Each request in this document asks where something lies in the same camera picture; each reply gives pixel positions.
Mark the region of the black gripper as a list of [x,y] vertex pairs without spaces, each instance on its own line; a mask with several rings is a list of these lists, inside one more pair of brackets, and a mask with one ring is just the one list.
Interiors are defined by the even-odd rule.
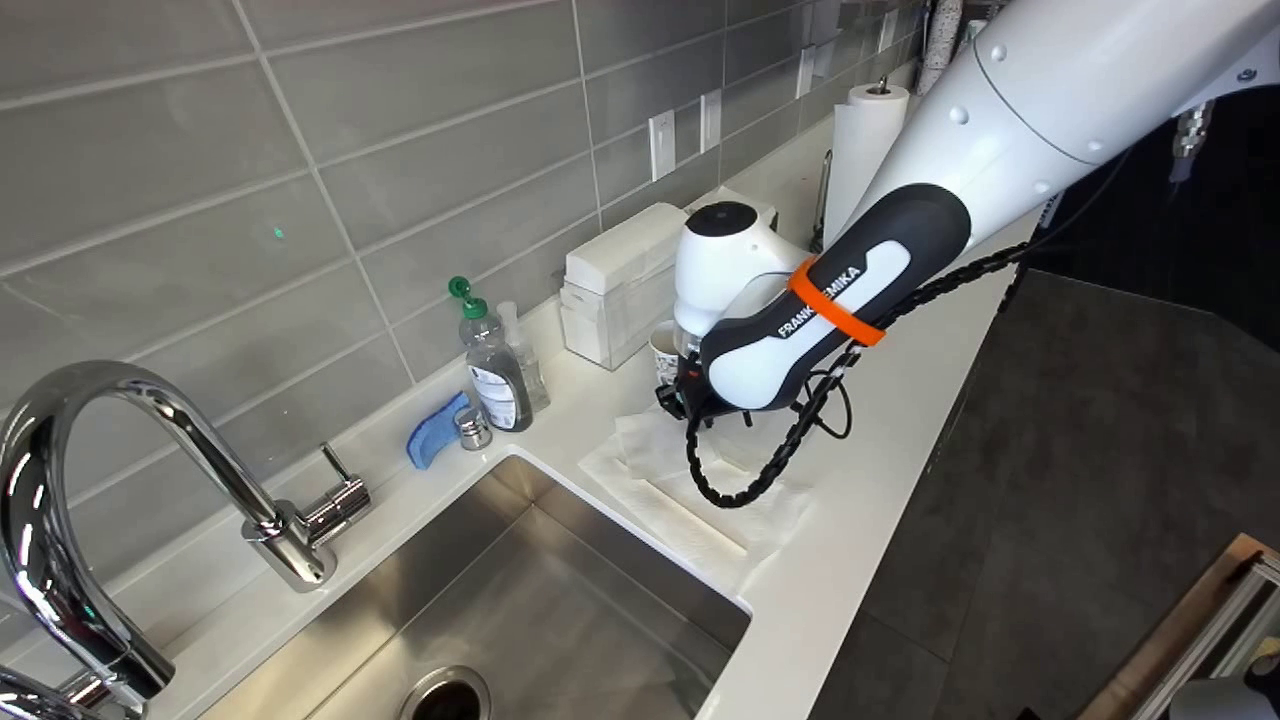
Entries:
[[706,377],[706,364],[698,356],[682,356],[677,371],[658,383],[658,402],[677,421],[709,416],[714,383]]

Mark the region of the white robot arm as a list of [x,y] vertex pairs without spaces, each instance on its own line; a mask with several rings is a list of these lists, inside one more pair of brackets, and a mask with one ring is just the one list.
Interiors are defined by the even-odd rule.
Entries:
[[838,241],[775,268],[738,251],[741,205],[690,220],[677,396],[774,411],[846,344],[874,347],[963,247],[1085,179],[1166,120],[1278,80],[1280,0],[1013,0],[919,96]]

